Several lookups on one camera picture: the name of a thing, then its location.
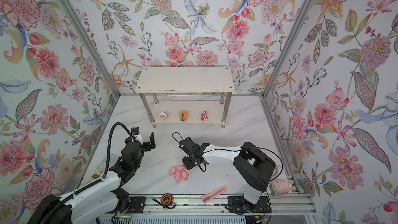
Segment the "pink round pig toy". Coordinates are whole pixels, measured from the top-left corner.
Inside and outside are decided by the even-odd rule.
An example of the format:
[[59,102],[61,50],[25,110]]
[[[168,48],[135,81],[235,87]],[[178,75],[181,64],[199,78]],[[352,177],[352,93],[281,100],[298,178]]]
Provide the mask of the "pink round pig toy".
[[160,112],[159,117],[162,121],[166,121],[168,119],[168,114],[166,112]]

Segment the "small red pink figurine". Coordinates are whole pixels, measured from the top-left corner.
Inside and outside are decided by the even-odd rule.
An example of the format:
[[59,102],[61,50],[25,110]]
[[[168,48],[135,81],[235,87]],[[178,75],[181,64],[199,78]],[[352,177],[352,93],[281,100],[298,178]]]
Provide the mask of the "small red pink figurine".
[[204,111],[201,113],[201,121],[208,121],[208,113]]

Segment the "yellow-haired princess toy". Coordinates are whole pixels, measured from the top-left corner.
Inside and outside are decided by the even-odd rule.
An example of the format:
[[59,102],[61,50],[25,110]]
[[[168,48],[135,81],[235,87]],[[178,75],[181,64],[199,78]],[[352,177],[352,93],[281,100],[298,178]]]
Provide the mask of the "yellow-haired princess toy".
[[182,122],[187,121],[189,117],[189,113],[186,110],[180,111],[179,118]]

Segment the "white two-tier shelf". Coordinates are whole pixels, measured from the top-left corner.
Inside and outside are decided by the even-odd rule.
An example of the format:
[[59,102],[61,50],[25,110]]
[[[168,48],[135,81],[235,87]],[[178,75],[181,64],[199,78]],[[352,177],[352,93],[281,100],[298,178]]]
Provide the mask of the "white two-tier shelf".
[[[162,124],[205,124],[225,128],[234,92],[229,67],[148,67],[139,78],[136,92],[153,127]],[[189,113],[187,121],[180,111]],[[207,111],[208,121],[201,121]],[[162,121],[160,112],[168,119]]]

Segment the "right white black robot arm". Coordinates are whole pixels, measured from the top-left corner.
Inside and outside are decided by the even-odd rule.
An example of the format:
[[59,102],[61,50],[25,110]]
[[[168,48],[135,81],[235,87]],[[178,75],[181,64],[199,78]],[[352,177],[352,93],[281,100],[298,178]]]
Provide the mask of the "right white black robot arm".
[[178,144],[186,155],[182,162],[187,170],[198,167],[204,173],[210,164],[233,165],[247,183],[241,207],[253,213],[260,206],[260,197],[273,180],[272,175],[277,168],[275,161],[263,152],[263,148],[250,142],[231,148],[209,143],[199,145],[190,137],[179,141]]

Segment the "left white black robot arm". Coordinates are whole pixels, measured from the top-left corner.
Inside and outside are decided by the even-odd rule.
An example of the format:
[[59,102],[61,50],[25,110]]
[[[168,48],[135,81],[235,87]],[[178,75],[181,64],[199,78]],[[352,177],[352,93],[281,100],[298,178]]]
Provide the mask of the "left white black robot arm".
[[87,224],[106,213],[127,211],[132,204],[130,194],[122,186],[136,174],[144,153],[154,148],[153,133],[147,142],[130,141],[116,164],[102,177],[69,194],[45,197],[28,223]]

